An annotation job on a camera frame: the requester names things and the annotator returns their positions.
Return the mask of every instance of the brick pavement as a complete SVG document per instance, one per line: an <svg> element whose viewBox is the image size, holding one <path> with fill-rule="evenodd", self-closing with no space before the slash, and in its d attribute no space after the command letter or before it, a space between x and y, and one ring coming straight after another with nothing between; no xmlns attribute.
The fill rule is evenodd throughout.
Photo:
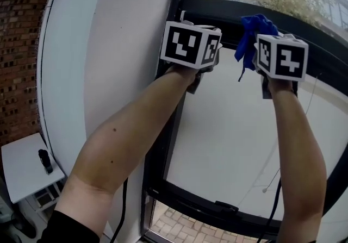
<svg viewBox="0 0 348 243"><path fill-rule="evenodd" d="M152 223L151 230L174 243L256 243L257 241L257 238L209 226L172 208L168 208L156 223Z"/></svg>

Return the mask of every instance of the white table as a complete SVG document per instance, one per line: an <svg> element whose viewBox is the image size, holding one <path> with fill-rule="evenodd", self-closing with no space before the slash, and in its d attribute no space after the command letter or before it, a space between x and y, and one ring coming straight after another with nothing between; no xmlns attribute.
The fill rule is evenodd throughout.
<svg viewBox="0 0 348 243"><path fill-rule="evenodd" d="M36 192L47 189L50 185L54 185L57 190L56 182L65 177L50 153L48 155L53 172L49 175L45 172L39 158L38 151L40 149L47 150L47 147L39 133L1 147L6 185L13 203L33 196ZM38 210L42 211L55 202L57 199L45 207L40 207L38 204Z"/></svg>

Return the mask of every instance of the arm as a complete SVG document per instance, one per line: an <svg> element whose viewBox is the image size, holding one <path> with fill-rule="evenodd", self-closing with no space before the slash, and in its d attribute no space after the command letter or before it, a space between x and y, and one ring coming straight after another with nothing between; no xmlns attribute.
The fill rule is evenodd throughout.
<svg viewBox="0 0 348 243"><path fill-rule="evenodd" d="M101 236L115 191L150 149L195 73L171 70L100 125L83 146L55 209Z"/></svg>
<svg viewBox="0 0 348 243"><path fill-rule="evenodd" d="M309 243L318 235L326 192L319 145L291 83L270 79L279 140L284 218L279 243Z"/></svg>

